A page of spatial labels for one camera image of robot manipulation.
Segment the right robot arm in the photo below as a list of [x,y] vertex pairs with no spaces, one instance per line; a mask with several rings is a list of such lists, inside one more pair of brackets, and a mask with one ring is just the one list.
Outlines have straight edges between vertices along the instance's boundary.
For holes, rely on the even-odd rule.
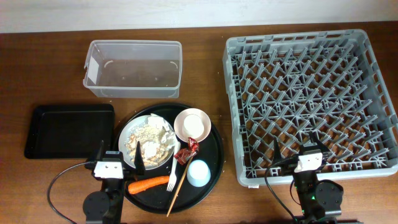
[[282,174],[292,176],[290,186],[296,189],[302,215],[293,215],[280,199],[278,202],[294,223],[336,223],[336,217],[341,215],[343,187],[332,180],[318,179],[317,174],[325,167],[330,150],[314,133],[309,137],[311,145],[302,144],[298,154],[286,158],[282,158],[275,139],[274,158],[266,173],[280,167]]

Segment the grey dishwasher rack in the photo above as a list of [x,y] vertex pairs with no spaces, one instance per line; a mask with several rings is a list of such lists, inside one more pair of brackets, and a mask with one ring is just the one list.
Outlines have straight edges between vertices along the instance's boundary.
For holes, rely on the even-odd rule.
[[223,69],[242,186],[288,184],[274,144],[290,157],[310,134],[330,151],[320,179],[397,172],[397,114],[365,31],[232,37]]

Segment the white tissue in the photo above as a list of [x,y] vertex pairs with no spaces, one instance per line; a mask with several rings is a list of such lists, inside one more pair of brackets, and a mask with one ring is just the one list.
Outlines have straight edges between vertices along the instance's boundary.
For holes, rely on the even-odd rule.
[[147,118],[147,124],[155,131],[154,141],[160,146],[163,155],[168,154],[177,140],[174,130],[163,117],[156,114]]

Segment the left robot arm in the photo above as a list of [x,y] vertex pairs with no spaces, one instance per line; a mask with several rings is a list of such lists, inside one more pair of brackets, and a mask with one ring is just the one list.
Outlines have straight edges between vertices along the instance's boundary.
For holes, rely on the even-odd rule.
[[89,194],[83,202],[86,223],[121,223],[126,182],[133,175],[144,174],[146,168],[141,156],[141,146],[134,155],[135,168],[124,166],[123,153],[104,150],[103,143],[87,162],[92,176],[101,181],[101,189]]

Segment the wooden chopstick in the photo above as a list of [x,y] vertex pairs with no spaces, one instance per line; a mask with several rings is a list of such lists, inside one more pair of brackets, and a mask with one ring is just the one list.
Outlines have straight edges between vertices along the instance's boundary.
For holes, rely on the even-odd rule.
[[179,194],[179,192],[180,192],[180,189],[181,189],[181,187],[182,187],[182,184],[183,184],[183,182],[184,182],[184,180],[185,180],[185,178],[186,178],[186,175],[187,175],[187,172],[188,172],[188,168],[189,168],[190,164],[192,163],[192,160],[193,160],[193,157],[191,157],[191,158],[189,159],[188,163],[187,163],[187,166],[186,166],[186,168],[185,168],[185,170],[184,170],[184,173],[183,173],[183,175],[182,175],[182,177],[181,177],[181,179],[180,179],[180,182],[178,183],[178,187],[177,187],[177,189],[176,189],[176,191],[175,191],[174,197],[173,197],[173,199],[172,199],[172,201],[171,201],[171,203],[170,203],[170,207],[169,207],[169,209],[168,209],[168,212],[167,212],[167,214],[166,214],[166,217],[169,217],[169,215],[170,215],[170,213],[171,213],[171,211],[172,211],[172,209],[173,209],[173,206],[174,206],[175,201],[176,201],[176,199],[177,199],[177,197],[178,197],[178,194]]

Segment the grey plate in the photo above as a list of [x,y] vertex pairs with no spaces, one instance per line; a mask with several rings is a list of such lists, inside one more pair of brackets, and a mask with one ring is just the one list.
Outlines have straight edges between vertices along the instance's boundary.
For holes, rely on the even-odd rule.
[[[143,125],[147,124],[147,118],[149,116],[150,115],[143,115],[143,116],[139,116],[137,118],[132,119],[131,121],[129,121],[127,123],[127,125],[125,125],[125,127],[121,131],[121,134],[119,135],[118,149],[120,152],[123,153],[125,163],[132,168],[135,168],[135,165],[134,165],[134,162],[131,161],[131,156],[129,156],[129,154],[127,153],[127,147],[124,145],[124,143],[128,140],[128,137],[132,133],[134,128],[142,127]],[[156,169],[156,168],[164,165],[172,156],[174,156],[175,145],[173,146],[172,150],[170,151],[171,155],[166,159],[166,161],[164,161],[163,163],[161,163],[158,166],[145,166],[145,168],[147,170],[152,170],[152,169]]]

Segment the rice and peanut leftovers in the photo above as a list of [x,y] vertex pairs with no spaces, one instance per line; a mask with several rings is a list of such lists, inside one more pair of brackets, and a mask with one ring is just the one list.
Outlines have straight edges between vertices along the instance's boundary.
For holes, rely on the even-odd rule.
[[158,166],[171,155],[171,150],[168,154],[163,155],[160,146],[154,141],[154,133],[155,131],[148,124],[133,129],[128,140],[124,143],[132,162],[134,162],[138,141],[141,145],[141,155],[145,166]]

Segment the red snack wrapper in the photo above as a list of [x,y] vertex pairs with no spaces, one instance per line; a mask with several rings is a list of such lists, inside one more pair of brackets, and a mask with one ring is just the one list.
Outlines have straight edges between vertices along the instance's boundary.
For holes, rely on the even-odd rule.
[[177,162],[181,165],[186,164],[192,157],[198,154],[200,150],[199,143],[197,142],[196,139],[193,139],[191,137],[188,138],[188,147],[180,149],[176,155],[174,155],[174,158],[177,160]]

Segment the black rectangular tray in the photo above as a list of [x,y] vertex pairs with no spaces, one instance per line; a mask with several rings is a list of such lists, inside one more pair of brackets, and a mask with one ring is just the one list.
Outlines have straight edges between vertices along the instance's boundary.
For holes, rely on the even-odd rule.
[[24,149],[28,159],[87,159],[111,148],[111,104],[40,105],[32,112]]

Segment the white cup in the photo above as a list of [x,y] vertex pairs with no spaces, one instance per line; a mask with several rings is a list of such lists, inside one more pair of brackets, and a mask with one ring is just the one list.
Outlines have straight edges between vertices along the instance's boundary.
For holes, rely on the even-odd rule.
[[204,132],[201,118],[195,114],[188,115],[183,121],[184,133],[193,139],[200,137]]

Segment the light blue cup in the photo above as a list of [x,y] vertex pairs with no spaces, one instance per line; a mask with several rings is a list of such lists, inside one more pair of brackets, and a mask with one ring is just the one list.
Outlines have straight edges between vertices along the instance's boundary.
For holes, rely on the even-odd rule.
[[187,179],[192,186],[203,187],[210,181],[210,177],[210,168],[205,161],[194,160],[190,164],[187,172]]

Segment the clear plastic waste bin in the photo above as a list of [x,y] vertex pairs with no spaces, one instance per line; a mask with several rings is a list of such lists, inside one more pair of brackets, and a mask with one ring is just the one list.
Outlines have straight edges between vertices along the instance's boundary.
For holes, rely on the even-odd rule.
[[94,40],[83,86],[99,98],[178,98],[182,45],[166,40]]

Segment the orange carrot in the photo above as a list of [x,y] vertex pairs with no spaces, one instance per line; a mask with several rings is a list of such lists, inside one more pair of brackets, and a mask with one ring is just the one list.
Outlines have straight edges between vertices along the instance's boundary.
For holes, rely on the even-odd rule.
[[140,192],[143,192],[149,188],[166,184],[169,182],[169,176],[159,176],[159,177],[154,177],[151,179],[146,179],[146,180],[140,180],[137,182],[133,182],[128,185],[128,192],[130,194],[138,194]]

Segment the pink bowl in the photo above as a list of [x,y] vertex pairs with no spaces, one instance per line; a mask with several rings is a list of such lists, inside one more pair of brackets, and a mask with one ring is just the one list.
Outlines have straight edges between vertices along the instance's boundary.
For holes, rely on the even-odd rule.
[[209,135],[209,133],[211,131],[211,121],[210,121],[210,118],[208,117],[208,115],[204,111],[199,110],[197,108],[185,109],[177,115],[177,117],[174,121],[175,134],[183,142],[188,142],[189,137],[183,131],[183,121],[190,114],[195,114],[195,115],[199,116],[204,125],[203,134],[200,137],[196,138],[197,142],[201,142]]

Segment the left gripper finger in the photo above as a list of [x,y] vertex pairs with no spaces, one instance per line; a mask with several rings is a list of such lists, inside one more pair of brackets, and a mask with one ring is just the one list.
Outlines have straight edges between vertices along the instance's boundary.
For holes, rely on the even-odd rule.
[[140,145],[139,141],[137,142],[137,145],[136,145],[136,153],[134,156],[134,165],[135,165],[136,174],[144,175],[146,168],[144,165],[144,161],[142,159],[141,145]]
[[95,160],[100,161],[103,156],[104,151],[104,141],[101,140],[99,144],[99,149],[95,152]]

